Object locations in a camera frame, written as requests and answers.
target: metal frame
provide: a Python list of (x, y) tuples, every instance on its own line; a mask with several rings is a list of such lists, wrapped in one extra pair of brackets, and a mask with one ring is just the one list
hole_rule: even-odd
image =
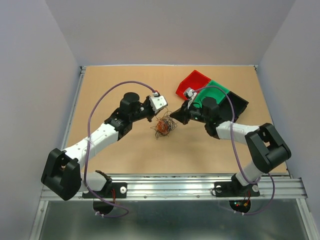
[[(73, 116), (76, 110), (78, 96), (85, 76), (86, 67), (81, 67), (78, 86), (73, 100), (72, 110), (64, 134), (61, 149), (66, 147)], [(122, 201), (169, 201), (169, 200), (231, 200), (231, 198), (217, 198), (211, 194), (211, 189), (217, 181), (229, 181), (233, 174), (112, 174), (113, 182), (127, 182), (127, 198)], [(272, 175), (276, 185), (275, 199), (296, 199), (300, 214), (309, 239), (318, 240), (319, 235), (313, 217), (306, 203), (306, 190), (302, 180), (293, 179), (289, 173)], [(270, 199), (272, 182), (268, 176), (261, 178), (258, 184), (261, 196), (252, 199)], [(40, 238), (49, 201), (63, 201), (55, 193), (44, 187), (40, 197), (39, 207), (31, 231), (30, 240)], [(69, 201), (92, 201), (83, 199), (82, 193), (77, 193)]]

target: cable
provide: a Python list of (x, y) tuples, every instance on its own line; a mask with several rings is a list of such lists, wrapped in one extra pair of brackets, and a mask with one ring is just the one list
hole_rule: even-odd
[(256, 214), (262, 213), (264, 210), (266, 210), (266, 209), (270, 206), (270, 204), (272, 203), (272, 201), (273, 201), (274, 198), (275, 198), (275, 193), (276, 193), (275, 180), (274, 180), (274, 178), (271, 176), (270, 173), (268, 173), (268, 176), (270, 177), (271, 182), (272, 182), (272, 195), (271, 195), (271, 198), (270, 198), (269, 202), (268, 202), (264, 207), (262, 207), (260, 210), (254, 211), (254, 212), (244, 213), (244, 212), (239, 212), (239, 211), (231, 210), (231, 209), (226, 208), (226, 207), (224, 207), (224, 206), (220, 206), (220, 203), (219, 203), (219, 207), (222, 208), (222, 209), (225, 209), (225, 210), (227, 210), (227, 211), (229, 211), (229, 212), (233, 212), (233, 213), (235, 213), (235, 214), (238, 213), (238, 214), (246, 215), (246, 216), (252, 216), (252, 215), (256, 215)]
[(235, 156), (235, 159), (236, 159), (236, 163), (239, 167), (239, 170), (244, 178), (244, 180), (248, 183), (248, 184), (257, 184), (259, 181), (260, 181), (260, 177), (256, 180), (256, 181), (250, 181), (247, 176), (245, 175), (245, 172), (241, 166), (241, 163), (240, 163), (240, 160), (239, 160), (239, 156), (238, 156), (238, 152), (237, 152), (237, 149), (236, 149), (236, 144), (235, 144), (235, 134), (234, 134), (234, 131), (233, 131), (233, 124), (234, 124), (234, 121), (235, 121), (235, 108), (234, 108), (234, 105), (232, 104), (231, 102), (231, 99), (230, 97), (228, 96), (228, 94), (226, 94), (226, 92), (218, 87), (218, 86), (204, 86), (204, 87), (201, 87), (197, 90), (194, 90), (193, 93), (196, 93), (196, 92), (199, 92), (203, 89), (208, 89), (208, 88), (214, 88), (214, 89), (219, 89), (226, 97), (226, 99), (228, 100), (229, 104), (230, 104), (230, 107), (231, 107), (231, 112), (232, 112), (232, 119), (231, 119), (231, 125), (230, 125), (230, 132), (231, 132), (231, 143), (232, 143), (232, 148), (233, 148), (233, 152), (234, 152), (234, 156)]
[(250, 198), (251, 198), (251, 196), (250, 196), (250, 191), (248, 191), (248, 193), (249, 193), (248, 201), (246, 201), (245, 204), (248, 204), (248, 203), (250, 202)]
[(174, 122), (173, 118), (170, 117), (171, 113), (172, 112), (166, 108), (166, 112), (164, 113), (163, 117), (155, 116), (157, 124), (156, 126), (151, 127), (151, 129), (155, 130), (155, 139), (168, 136), (168, 134), (178, 126)]
[(116, 191), (114, 188), (111, 190), (111, 193), (112, 193), (113, 203), (115, 204), (116, 203)]
[[(235, 138), (234, 138), (234, 131), (233, 131), (233, 124), (234, 124), (234, 121), (235, 121), (235, 109), (234, 109), (234, 106), (231, 102), (231, 99), (229, 98), (229, 96), (226, 94), (226, 92), (224, 90), (222, 90), (220, 87), (218, 86), (205, 86), (205, 87), (201, 87), (199, 89), (196, 89), (193, 91), (193, 93), (196, 93), (196, 92), (199, 92), (203, 89), (208, 89), (208, 88), (215, 88), (215, 89), (219, 89), (226, 97), (226, 99), (228, 100), (229, 104), (230, 104), (230, 107), (231, 107), (231, 112), (232, 112), (232, 120), (231, 120), (231, 125), (230, 125), (230, 136), (231, 136), (231, 143), (232, 143), (232, 148), (233, 148), (233, 152), (234, 152), (234, 156), (235, 156), (235, 159), (236, 159), (236, 162), (238, 164), (238, 167), (239, 167), (239, 170), (243, 176), (243, 178), (249, 183), (249, 184), (256, 184), (257, 182), (260, 181), (260, 177), (256, 180), (256, 181), (250, 181), (248, 180), (248, 178), (245, 176), (245, 173), (244, 173), (244, 170), (242, 169), (241, 167), (241, 164), (240, 164), (240, 160), (239, 160), (239, 156), (238, 156), (238, 153), (237, 153), (237, 149), (236, 149), (236, 145), (235, 145)], [(259, 214), (261, 212), (263, 212), (264, 210), (266, 210), (269, 205), (271, 204), (271, 202), (273, 201), (274, 197), (275, 197), (275, 193), (276, 193), (276, 184), (275, 184), (275, 181), (273, 179), (273, 177), (271, 176), (270, 173), (268, 173), (268, 176), (270, 177), (271, 179), (271, 182), (272, 182), (272, 195), (271, 195), (271, 198), (270, 198), (270, 201), (267, 203), (267, 205), (265, 205), (263, 208), (261, 208), (260, 210), (258, 211), (255, 211), (255, 212), (247, 212), (247, 213), (243, 213), (243, 212), (237, 212), (237, 213), (240, 213), (240, 214), (243, 214), (243, 215), (255, 215), (255, 214)]]
[(113, 207), (117, 207), (117, 208), (120, 208), (120, 209), (123, 209), (125, 210), (125, 213), (123, 214), (120, 214), (120, 215), (114, 215), (114, 216), (108, 216), (108, 215), (104, 215), (104, 214), (101, 214), (99, 212), (96, 212), (95, 214), (96, 215), (99, 215), (103, 218), (120, 218), (120, 217), (123, 217), (125, 215), (127, 215), (129, 213), (129, 209), (126, 208), (125, 206), (121, 206), (121, 205), (118, 205), (118, 204), (115, 204), (115, 203), (111, 203), (105, 199), (103, 199), (102, 197), (100, 197), (98, 194), (96, 194), (89, 186), (88, 186), (88, 183), (87, 183), (87, 172), (88, 172), (88, 163), (89, 163), (89, 154), (90, 154), (90, 145), (91, 145), (91, 141), (90, 141), (90, 137), (91, 137), (91, 129), (90, 129), (90, 125), (91, 125), (91, 118), (96, 110), (96, 108), (98, 107), (98, 105), (100, 104), (100, 102), (102, 101), (102, 99), (108, 94), (110, 93), (113, 89), (115, 89), (116, 87), (119, 87), (120, 85), (123, 85), (123, 84), (139, 84), (139, 85), (142, 85), (148, 89), (150, 89), (153, 93), (155, 93), (156, 91), (150, 87), (149, 85), (145, 84), (145, 83), (142, 83), (142, 82), (139, 82), (139, 81), (123, 81), (123, 82), (120, 82), (116, 85), (114, 85), (113, 87), (111, 87), (108, 91), (106, 91), (101, 97), (100, 99), (96, 102), (96, 104), (94, 105), (90, 115), (89, 115), (89, 118), (88, 118), (88, 123), (87, 123), (87, 133), (88, 133), (88, 141), (87, 141), (87, 146), (86, 146), (86, 155), (85, 155), (85, 164), (84, 164), (84, 177), (83, 177), (83, 182), (84, 182), (84, 185), (85, 187), (89, 190), (89, 192), (94, 195), (97, 199), (101, 200), (102, 202), (108, 204), (108, 205), (111, 205)]

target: black mounting bracket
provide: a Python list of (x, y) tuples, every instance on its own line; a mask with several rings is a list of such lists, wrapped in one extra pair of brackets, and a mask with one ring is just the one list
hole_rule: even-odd
[[(111, 187), (108, 187), (107, 185), (105, 185), (101, 191), (95, 191), (95, 193), (98, 194), (101, 198), (112, 199), (113, 196), (112, 196), (111, 189), (114, 189), (116, 199), (126, 199), (127, 192), (121, 193), (120, 191), (121, 187), (125, 187), (127, 189), (128, 184), (126, 182), (112, 182)], [(82, 193), (82, 198), (96, 199), (96, 197), (93, 196), (91, 192)]]
[(251, 197), (259, 197), (259, 187), (257, 184), (248, 184), (242, 186), (233, 175), (231, 181), (216, 181), (214, 188), (211, 190), (211, 194), (217, 198), (232, 198), (232, 197), (248, 197), (250, 192)]
[(67, 201), (81, 187), (78, 159), (71, 159), (64, 151), (53, 149), (46, 160), (41, 182)]

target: white enclosure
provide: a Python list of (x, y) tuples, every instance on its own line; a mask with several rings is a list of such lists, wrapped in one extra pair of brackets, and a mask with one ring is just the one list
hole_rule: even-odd
[(0, 7), (0, 234), (28, 239), (79, 66), (258, 65), (320, 229), (319, 0), (5, 0)]

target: small screw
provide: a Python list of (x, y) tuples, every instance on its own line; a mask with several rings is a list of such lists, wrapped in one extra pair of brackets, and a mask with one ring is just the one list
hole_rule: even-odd
[(127, 189), (125, 186), (120, 187), (120, 193), (125, 194), (127, 192)]
[(252, 186), (252, 190), (253, 190), (255, 193), (257, 193), (257, 192), (259, 192), (259, 187), (258, 187), (257, 185), (253, 185), (253, 186)]
[(220, 185), (215, 186), (214, 190), (215, 190), (217, 193), (222, 193), (222, 189), (221, 189), (221, 186), (220, 186)]

